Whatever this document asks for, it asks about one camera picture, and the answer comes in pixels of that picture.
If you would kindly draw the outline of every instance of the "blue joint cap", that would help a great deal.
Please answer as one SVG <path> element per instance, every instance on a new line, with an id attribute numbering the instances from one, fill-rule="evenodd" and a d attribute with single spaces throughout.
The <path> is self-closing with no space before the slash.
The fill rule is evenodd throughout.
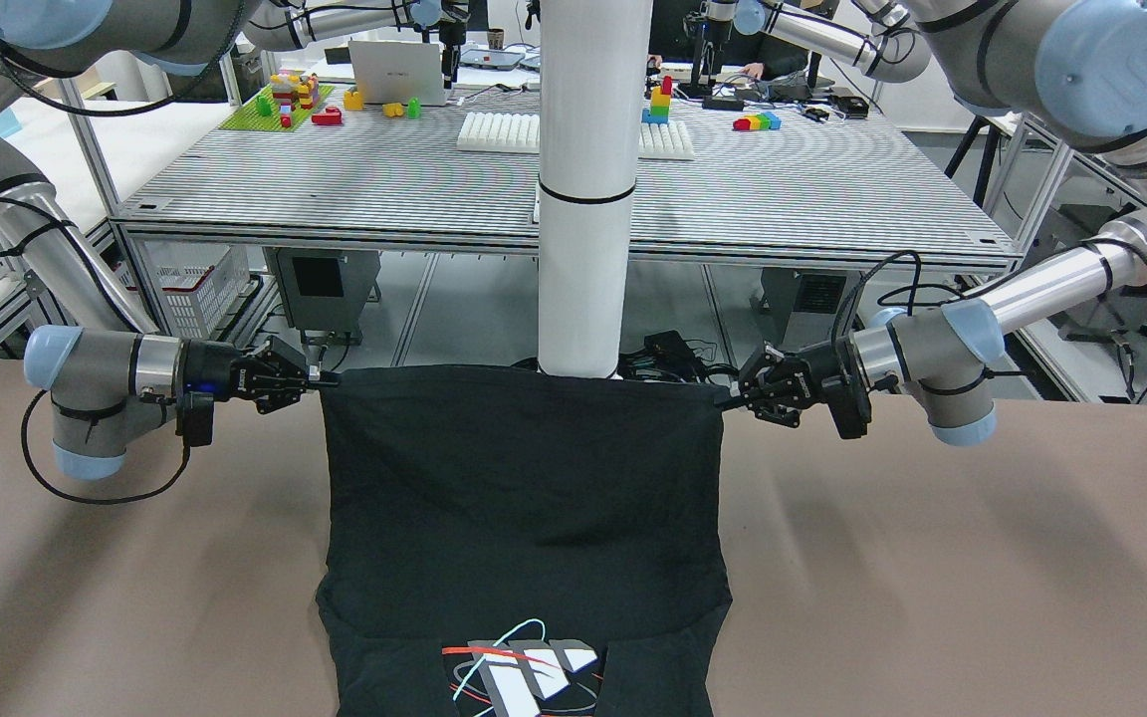
<path id="1" fill-rule="evenodd" d="M 1147 0 L 1078 0 L 1047 29 L 1033 64 L 1038 99 L 1089 137 L 1147 128 Z"/>
<path id="2" fill-rule="evenodd" d="M 742 34 L 755 34 L 764 28 L 764 5 L 759 0 L 738 0 L 733 26 Z"/>
<path id="3" fill-rule="evenodd" d="M 442 20 L 440 0 L 415 0 L 409 9 L 411 20 L 421 26 L 434 26 Z"/>
<path id="4" fill-rule="evenodd" d="M 24 381 L 50 390 L 81 336 L 81 327 L 38 327 L 24 345 Z"/>
<path id="5" fill-rule="evenodd" d="M 889 305 L 888 309 L 880 309 L 879 313 L 871 317 L 869 328 L 885 327 L 889 322 L 892 322 L 892 319 L 900 317 L 902 313 L 905 313 L 905 309 L 900 305 Z"/>
<path id="6" fill-rule="evenodd" d="M 112 458 L 100 458 L 96 455 L 79 455 L 60 449 L 55 443 L 50 447 L 56 452 L 56 467 L 70 478 L 78 481 L 100 481 L 112 476 L 116 471 L 122 471 L 126 453 L 114 455 Z"/>
<path id="7" fill-rule="evenodd" d="M 163 72 L 167 72 L 169 76 L 178 77 L 197 77 L 203 70 L 206 69 L 206 63 L 203 64 L 179 64 L 172 63 L 171 61 L 155 57 L 154 55 L 146 55 L 142 53 L 132 53 L 148 64 L 156 64 L 156 67 L 162 68 Z"/>
<path id="8" fill-rule="evenodd" d="M 950 328 L 959 336 L 959 341 L 968 346 L 982 364 L 998 361 L 1007 346 L 1002 344 L 1002 327 L 993 310 L 980 298 L 955 301 L 945 304 L 941 312 L 946 317 Z"/>
<path id="9" fill-rule="evenodd" d="M 946 445 L 953 445 L 957 449 L 970 449 L 973 445 L 980 445 L 989 441 L 989 436 L 993 435 L 993 430 L 997 427 L 998 413 L 996 408 L 991 408 L 989 413 L 985 413 L 983 419 L 970 422 L 966 427 L 931 427 L 931 431 Z"/>
<path id="10" fill-rule="evenodd" d="M 83 41 L 109 16 L 114 0 L 0 0 L 0 38 L 23 49 Z"/>

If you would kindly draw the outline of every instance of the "white plastic basket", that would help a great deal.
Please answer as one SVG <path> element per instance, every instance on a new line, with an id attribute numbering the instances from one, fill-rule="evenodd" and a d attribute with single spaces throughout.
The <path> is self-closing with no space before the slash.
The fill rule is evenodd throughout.
<path id="1" fill-rule="evenodd" d="M 170 317 L 169 328 L 179 338 L 210 338 L 229 305 L 250 281 L 250 262 L 242 246 L 149 244 L 149 259 L 158 268 L 158 296 Z M 118 276 L 132 285 L 124 265 Z"/>

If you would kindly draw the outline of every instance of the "black t-shirt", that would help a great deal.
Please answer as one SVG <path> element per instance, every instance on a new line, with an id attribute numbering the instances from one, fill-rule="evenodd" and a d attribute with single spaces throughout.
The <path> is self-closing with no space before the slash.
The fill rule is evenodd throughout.
<path id="1" fill-rule="evenodd" d="M 718 387 L 514 368 L 322 391 L 341 717 L 710 717 Z"/>

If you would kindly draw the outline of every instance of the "green lego baseplate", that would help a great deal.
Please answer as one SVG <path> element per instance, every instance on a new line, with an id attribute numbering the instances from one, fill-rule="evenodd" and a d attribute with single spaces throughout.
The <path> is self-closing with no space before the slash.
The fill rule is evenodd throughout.
<path id="1" fill-rule="evenodd" d="M 224 119 L 219 128 L 231 128 L 236 132 L 295 132 L 303 123 L 309 122 L 309 117 L 327 108 L 327 99 L 331 92 L 334 92 L 333 85 L 318 86 L 321 103 L 313 109 L 294 109 L 290 114 L 290 127 L 282 127 L 282 109 L 273 101 L 273 87 L 267 86 L 260 89 L 259 94 L 251 96 L 250 101 L 242 104 L 236 112 L 233 112 L 233 117 Z M 260 96 L 267 96 L 268 101 L 273 103 L 272 117 L 264 117 L 255 108 L 255 102 Z"/>

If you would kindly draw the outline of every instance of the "person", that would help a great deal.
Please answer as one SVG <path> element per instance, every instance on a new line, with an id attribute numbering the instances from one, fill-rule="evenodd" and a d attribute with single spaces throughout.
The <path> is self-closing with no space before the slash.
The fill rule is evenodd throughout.
<path id="1" fill-rule="evenodd" d="M 791 5 L 803 10 L 809 10 L 822 17 L 832 18 L 834 9 L 838 6 L 838 0 L 793 0 Z M 755 63 L 747 63 L 741 72 L 755 79 L 771 80 L 809 67 L 809 50 L 788 41 L 778 40 L 777 37 L 764 36 L 759 44 L 759 60 Z"/>
<path id="2" fill-rule="evenodd" d="M 837 3 L 837 0 L 803 0 L 805 6 L 814 8 L 822 3 Z M 679 46 L 687 45 L 684 54 L 692 53 L 692 41 L 684 40 L 681 18 L 700 8 L 700 0 L 654 0 L 653 22 L 650 25 L 650 55 L 647 63 L 651 68 L 661 67 L 663 55 L 681 55 Z M 744 63 L 741 72 L 755 79 L 771 80 L 788 76 L 809 67 L 809 50 L 780 41 L 778 38 L 762 33 L 742 34 L 735 29 L 724 45 L 724 56 L 732 63 Z"/>

